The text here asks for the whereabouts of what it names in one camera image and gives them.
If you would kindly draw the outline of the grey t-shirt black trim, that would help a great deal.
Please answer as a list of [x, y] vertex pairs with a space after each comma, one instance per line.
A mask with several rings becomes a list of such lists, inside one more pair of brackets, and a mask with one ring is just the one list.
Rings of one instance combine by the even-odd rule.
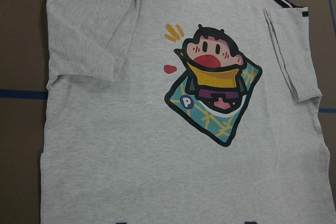
[[47, 0], [42, 223], [335, 223], [309, 12]]

